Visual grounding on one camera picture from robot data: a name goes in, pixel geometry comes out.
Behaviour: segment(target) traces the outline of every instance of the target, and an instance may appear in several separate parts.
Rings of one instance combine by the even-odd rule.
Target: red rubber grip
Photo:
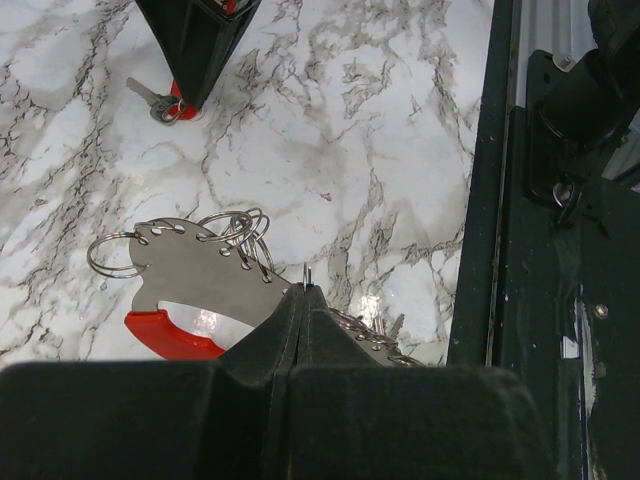
[[[225,352],[210,338],[178,328],[166,310],[129,312],[124,324],[134,337],[167,360],[211,360]]]
[[[182,93],[180,93],[180,89],[178,88],[178,84],[174,80],[171,82],[171,94],[176,95],[177,97],[182,98]],[[176,115],[178,113],[178,107],[173,107],[169,111],[169,115]],[[184,112],[180,114],[180,118],[178,120],[191,120],[198,114],[198,110],[193,107],[185,108]]]
[[[227,15],[231,15],[235,13],[236,7],[238,6],[238,0],[223,0],[223,10]]]

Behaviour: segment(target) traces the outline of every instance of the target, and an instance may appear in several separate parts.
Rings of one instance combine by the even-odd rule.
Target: metal key
[[[155,93],[135,78],[127,78],[127,87],[147,102],[147,105],[151,107],[149,111],[151,118],[162,125],[173,125],[176,123],[187,107],[180,97]],[[171,110],[175,107],[177,107],[177,111],[172,115]]]

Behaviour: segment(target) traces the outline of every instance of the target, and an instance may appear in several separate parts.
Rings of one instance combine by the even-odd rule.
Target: keychain
[[[228,225],[220,235],[206,228],[221,220]],[[125,325],[151,350],[169,360],[217,358],[224,349],[211,338],[178,328],[165,310],[158,309],[158,303],[190,305],[258,327],[291,286],[274,273],[264,241],[269,224],[269,217],[259,208],[220,212],[197,223],[157,218],[137,223],[132,232],[98,238],[87,251],[87,262],[109,278],[142,277]],[[129,239],[131,265],[109,267],[95,260],[99,245],[123,238]],[[311,285],[306,264],[302,284],[305,290]],[[336,323],[379,364],[421,365],[402,355],[395,340],[367,327],[361,318],[330,310]]]

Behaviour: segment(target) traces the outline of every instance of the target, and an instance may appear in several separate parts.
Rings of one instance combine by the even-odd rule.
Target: white marble surface
[[[197,122],[125,87],[169,70],[134,3],[0,2],[0,366],[155,358],[108,231],[260,206],[285,278],[446,356],[491,0],[263,0]],[[124,263],[124,242],[103,250]]]

